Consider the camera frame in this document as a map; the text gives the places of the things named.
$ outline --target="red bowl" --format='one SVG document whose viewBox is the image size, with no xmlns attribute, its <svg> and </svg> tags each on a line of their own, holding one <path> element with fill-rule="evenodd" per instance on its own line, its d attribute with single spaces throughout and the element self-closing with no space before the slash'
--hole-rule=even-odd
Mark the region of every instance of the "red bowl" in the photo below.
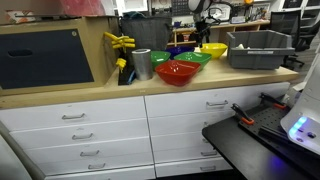
<svg viewBox="0 0 320 180">
<path fill-rule="evenodd" d="M 171 60 L 156 67 L 159 77 L 168 84 L 184 86 L 199 71 L 201 64 L 189 61 Z"/>
</svg>

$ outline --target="yellow bowl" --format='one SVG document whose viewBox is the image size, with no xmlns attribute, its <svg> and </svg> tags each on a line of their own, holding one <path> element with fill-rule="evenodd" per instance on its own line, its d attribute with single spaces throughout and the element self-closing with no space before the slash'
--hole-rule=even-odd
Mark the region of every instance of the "yellow bowl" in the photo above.
<svg viewBox="0 0 320 180">
<path fill-rule="evenodd" d="M 227 45 L 223 43 L 206 43 L 202 44 L 200 51 L 211 54 L 212 59 L 219 59 L 219 57 L 226 51 Z"/>
</svg>

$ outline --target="bowl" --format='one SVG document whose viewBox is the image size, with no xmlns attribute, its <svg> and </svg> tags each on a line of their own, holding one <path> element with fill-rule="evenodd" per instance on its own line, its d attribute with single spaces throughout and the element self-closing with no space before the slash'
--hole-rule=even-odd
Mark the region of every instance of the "bowl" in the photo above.
<svg viewBox="0 0 320 180">
<path fill-rule="evenodd" d="M 201 64 L 196 62 L 172 60 L 156 67 L 159 77 L 168 84 L 184 86 L 199 71 Z"/>
<path fill-rule="evenodd" d="M 200 51 L 211 54 L 212 59 L 219 59 L 220 56 L 227 50 L 228 46 L 223 43 L 206 43 L 202 44 Z"/>
<path fill-rule="evenodd" d="M 211 54 L 198 52 L 185 52 L 174 57 L 176 60 L 197 62 L 201 64 L 200 71 L 210 61 Z"/>
<path fill-rule="evenodd" d="M 166 49 L 167 52 L 171 53 L 170 59 L 173 59 L 176 55 L 184 53 L 184 52 L 193 52 L 194 47 L 188 46 L 177 46 Z"/>
<path fill-rule="evenodd" d="M 170 58 L 170 55 L 171 54 L 169 52 L 151 51 L 151 62 L 152 62 L 153 71 L 155 71 L 155 68 L 157 66 L 168 61 Z"/>
</svg>

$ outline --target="wooden countertop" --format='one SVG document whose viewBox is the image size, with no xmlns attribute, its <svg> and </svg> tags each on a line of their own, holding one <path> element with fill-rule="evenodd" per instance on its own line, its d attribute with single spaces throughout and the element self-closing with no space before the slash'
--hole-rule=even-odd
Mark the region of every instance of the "wooden countertop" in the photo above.
<svg viewBox="0 0 320 180">
<path fill-rule="evenodd" d="M 268 25 L 270 24 L 269 20 L 262 20 L 262 21 L 254 21 L 254 22 L 248 22 L 248 23 L 241 23 L 241 24 L 220 24 L 218 26 L 211 26 L 211 29 L 219 29 L 219 28 L 228 28 L 228 27 L 247 27 L 247 26 L 257 26 L 257 25 Z M 186 31 L 195 31 L 196 28 L 178 28 L 174 29 L 173 32 L 186 32 Z"/>
<path fill-rule="evenodd" d="M 290 81 L 297 77 L 298 73 L 282 67 L 276 70 L 233 69 L 224 54 L 220 60 L 210 61 L 192 82 L 184 87 L 168 85 L 156 73 L 151 80 L 135 80 L 130 86 L 118 86 L 117 69 L 104 87 L 2 96 L 0 109 L 266 84 Z"/>
</svg>

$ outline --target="chair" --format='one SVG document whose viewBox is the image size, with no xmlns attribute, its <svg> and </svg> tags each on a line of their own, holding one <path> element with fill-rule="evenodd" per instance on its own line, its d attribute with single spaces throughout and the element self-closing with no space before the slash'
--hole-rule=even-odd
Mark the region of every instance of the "chair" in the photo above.
<svg viewBox="0 0 320 180">
<path fill-rule="evenodd" d="M 292 37 L 292 47 L 296 48 L 300 38 L 300 19 L 301 10 L 298 11 L 287 11 L 287 12 L 271 12 L 270 19 L 270 29 L 283 34 L 291 35 Z M 283 67 L 290 67 L 287 62 L 292 61 L 294 63 L 299 63 L 302 67 L 305 63 L 297 60 L 297 55 L 286 56 L 284 58 Z"/>
<path fill-rule="evenodd" d="M 296 51 L 304 51 L 310 49 L 313 38 L 317 35 L 320 28 L 320 20 L 314 24 L 307 32 L 300 32 L 300 39 Z"/>
</svg>

